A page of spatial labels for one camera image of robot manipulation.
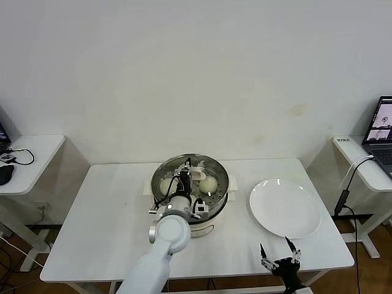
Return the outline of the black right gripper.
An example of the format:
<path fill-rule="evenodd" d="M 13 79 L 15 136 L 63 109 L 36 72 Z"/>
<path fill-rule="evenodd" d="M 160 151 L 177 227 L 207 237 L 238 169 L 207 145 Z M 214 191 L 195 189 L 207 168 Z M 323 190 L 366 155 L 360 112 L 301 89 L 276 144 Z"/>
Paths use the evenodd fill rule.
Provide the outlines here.
<path fill-rule="evenodd" d="M 297 290 L 306 288 L 297 275 L 300 269 L 301 249 L 297 248 L 294 243 L 285 237 L 285 240 L 292 252 L 292 257 L 283 258 L 272 262 L 268 259 L 267 254 L 260 244 L 261 264 L 267 269 L 272 270 L 272 274 L 280 277 L 285 285 L 284 294 L 295 293 Z"/>

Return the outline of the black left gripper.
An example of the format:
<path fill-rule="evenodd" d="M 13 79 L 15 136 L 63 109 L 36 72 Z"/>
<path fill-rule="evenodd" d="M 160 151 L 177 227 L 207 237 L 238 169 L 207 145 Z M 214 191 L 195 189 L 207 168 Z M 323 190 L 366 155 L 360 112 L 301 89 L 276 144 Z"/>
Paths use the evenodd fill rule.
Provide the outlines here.
<path fill-rule="evenodd" d="M 183 167 L 178 167 L 174 175 L 179 176 L 179 187 L 177 188 L 177 194 L 181 196 L 190 196 L 191 193 L 191 175 L 189 173 L 192 167 L 191 158 L 187 158 Z"/>

